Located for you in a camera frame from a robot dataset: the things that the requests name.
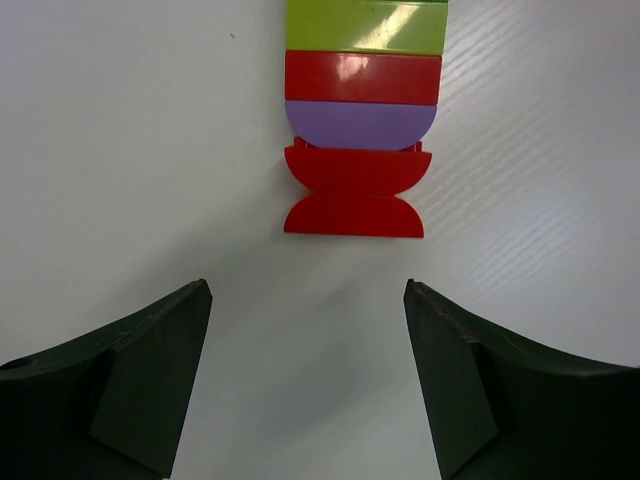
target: plastic block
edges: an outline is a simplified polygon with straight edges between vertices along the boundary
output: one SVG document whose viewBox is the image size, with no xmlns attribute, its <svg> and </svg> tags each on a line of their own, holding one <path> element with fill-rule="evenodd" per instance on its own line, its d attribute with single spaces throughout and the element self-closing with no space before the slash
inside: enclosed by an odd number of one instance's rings
<svg viewBox="0 0 640 480">
<path fill-rule="evenodd" d="M 297 134 L 320 148 L 399 151 L 429 131 L 437 107 L 287 100 Z"/>
<path fill-rule="evenodd" d="M 284 231 L 316 235 L 423 238 L 420 216 L 404 200 L 383 195 L 312 193 L 289 212 Z"/>
<path fill-rule="evenodd" d="M 442 55 L 446 3 L 288 0 L 287 50 Z"/>
<path fill-rule="evenodd" d="M 315 148 L 296 137 L 285 149 L 291 173 L 315 192 L 395 195 L 424 176 L 431 154 L 417 143 L 401 152 Z"/>
<path fill-rule="evenodd" d="M 437 105 L 442 57 L 288 51 L 285 98 Z"/>
</svg>

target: semicircle block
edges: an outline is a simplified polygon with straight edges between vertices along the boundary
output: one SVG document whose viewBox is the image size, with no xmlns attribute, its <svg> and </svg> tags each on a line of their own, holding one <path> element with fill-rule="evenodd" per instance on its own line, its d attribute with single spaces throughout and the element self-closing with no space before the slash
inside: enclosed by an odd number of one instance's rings
<svg viewBox="0 0 640 480">
<path fill-rule="evenodd" d="M 418 213 L 404 200 L 385 195 L 312 193 L 289 212 L 287 233 L 424 238 Z"/>
<path fill-rule="evenodd" d="M 437 107 L 287 100 L 289 122 L 319 148 L 400 151 L 429 131 Z"/>
<path fill-rule="evenodd" d="M 420 181 L 431 153 L 422 151 L 422 143 L 385 152 L 316 148 L 296 137 L 285 159 L 296 179 L 314 192 L 396 195 Z"/>
</svg>

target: white surface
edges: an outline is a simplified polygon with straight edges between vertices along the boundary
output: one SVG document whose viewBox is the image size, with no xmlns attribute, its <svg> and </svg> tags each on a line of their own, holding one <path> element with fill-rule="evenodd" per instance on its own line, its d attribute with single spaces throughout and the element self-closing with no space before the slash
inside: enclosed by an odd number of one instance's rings
<svg viewBox="0 0 640 480">
<path fill-rule="evenodd" d="M 176 480 L 439 478 L 409 277 L 640 364 L 640 2 L 450 7 L 415 242 L 280 233 L 284 0 L 2 2 L 0 362 L 207 278 Z"/>
</svg>

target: red block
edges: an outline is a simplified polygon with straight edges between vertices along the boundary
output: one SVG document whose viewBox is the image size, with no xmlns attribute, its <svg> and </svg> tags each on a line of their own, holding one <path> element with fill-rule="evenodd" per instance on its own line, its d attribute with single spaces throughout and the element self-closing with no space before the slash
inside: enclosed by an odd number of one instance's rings
<svg viewBox="0 0 640 480">
<path fill-rule="evenodd" d="M 404 200 L 385 195 L 312 193 L 293 207 L 287 233 L 423 238 L 420 216 Z"/>
<path fill-rule="evenodd" d="M 286 100 L 437 105 L 442 57 L 287 51 Z"/>
<path fill-rule="evenodd" d="M 401 152 L 315 148 L 300 137 L 285 149 L 291 173 L 313 191 L 396 195 L 424 176 L 431 154 L 422 143 Z"/>
</svg>

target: lime green block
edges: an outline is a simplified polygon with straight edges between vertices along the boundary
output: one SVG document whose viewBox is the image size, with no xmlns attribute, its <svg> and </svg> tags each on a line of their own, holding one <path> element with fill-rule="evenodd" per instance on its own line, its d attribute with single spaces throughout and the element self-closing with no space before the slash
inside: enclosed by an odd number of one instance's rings
<svg viewBox="0 0 640 480">
<path fill-rule="evenodd" d="M 287 49 L 442 55 L 448 4 L 288 0 Z"/>
</svg>

